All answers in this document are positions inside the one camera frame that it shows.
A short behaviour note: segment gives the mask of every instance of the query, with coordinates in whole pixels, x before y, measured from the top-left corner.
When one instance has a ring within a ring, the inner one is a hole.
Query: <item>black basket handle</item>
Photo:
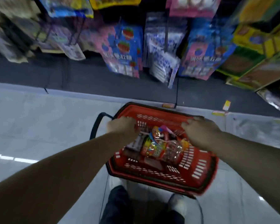
[[[105,116],[107,116],[107,117],[109,117],[109,118],[111,118],[111,119],[114,119],[113,116],[110,116],[109,114],[107,114],[107,113],[105,113],[105,112],[100,113],[100,114],[98,115],[96,121],[95,121],[94,124],[93,124],[92,130],[91,130],[91,134],[90,134],[90,138],[89,138],[90,140],[91,140],[91,139],[94,139],[94,138],[96,137],[96,133],[97,133],[97,131],[98,131],[98,127],[99,127],[99,125],[100,125],[100,123],[101,123],[103,117],[105,117]]]

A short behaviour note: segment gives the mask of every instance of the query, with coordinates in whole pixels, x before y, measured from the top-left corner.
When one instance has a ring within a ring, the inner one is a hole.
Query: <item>shoe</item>
[[[185,218],[187,214],[187,204],[186,204],[185,197],[174,193],[168,201],[168,210],[177,211]]]
[[[125,179],[122,178],[117,178],[117,177],[113,177],[113,176],[109,176],[109,187],[110,190],[114,189],[115,187],[122,185],[125,190],[127,190],[127,181]]]

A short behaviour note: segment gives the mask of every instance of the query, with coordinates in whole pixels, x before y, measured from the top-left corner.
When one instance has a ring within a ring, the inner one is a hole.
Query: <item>red shopping basket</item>
[[[184,113],[130,102],[124,105],[114,117],[106,113],[99,114],[91,131],[90,139],[96,137],[98,126],[104,116],[112,119],[121,116],[133,117],[139,127],[152,128],[153,126],[166,125],[181,138],[187,138],[181,123],[193,117]],[[162,163],[163,171],[160,171],[124,156],[122,151],[123,149],[116,152],[106,163],[108,173],[111,176],[190,197],[201,195],[206,191],[216,175],[219,161],[211,152],[190,146],[188,150],[184,151],[182,161],[178,165]]]

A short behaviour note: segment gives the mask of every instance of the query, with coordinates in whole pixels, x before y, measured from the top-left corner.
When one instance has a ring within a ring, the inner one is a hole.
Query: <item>leg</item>
[[[184,224],[186,214],[187,205],[184,197],[179,194],[173,194],[168,201],[168,207],[158,215],[155,223]]]
[[[110,176],[110,195],[100,224],[132,224],[133,209],[126,190],[126,181]]]

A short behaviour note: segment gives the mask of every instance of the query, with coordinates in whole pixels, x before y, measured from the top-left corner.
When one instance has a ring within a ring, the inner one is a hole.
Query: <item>white floor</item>
[[[42,93],[41,90],[0,89],[0,181],[28,166],[29,160],[41,160],[87,141],[97,115],[100,112],[114,115],[123,105]],[[280,120],[235,113],[222,117],[213,115],[211,110],[185,107],[177,107],[177,110],[205,116],[223,131],[280,148],[280,134],[274,133],[280,131]],[[252,119],[253,124],[243,124],[247,119]],[[98,135],[105,132],[107,121],[107,118],[102,121]],[[258,128],[260,133],[245,134],[251,127]],[[263,127],[272,130],[262,131]],[[18,162],[14,158],[28,161]],[[110,192],[107,182],[108,173],[103,166],[60,223],[98,223]],[[150,223],[160,209],[159,202],[165,203],[171,196],[170,192],[133,182],[128,182],[128,191],[135,207],[136,223]],[[280,224],[280,215],[224,162],[220,162],[211,187],[198,200],[205,224]],[[196,201],[188,199],[187,203],[186,223],[200,224]]]

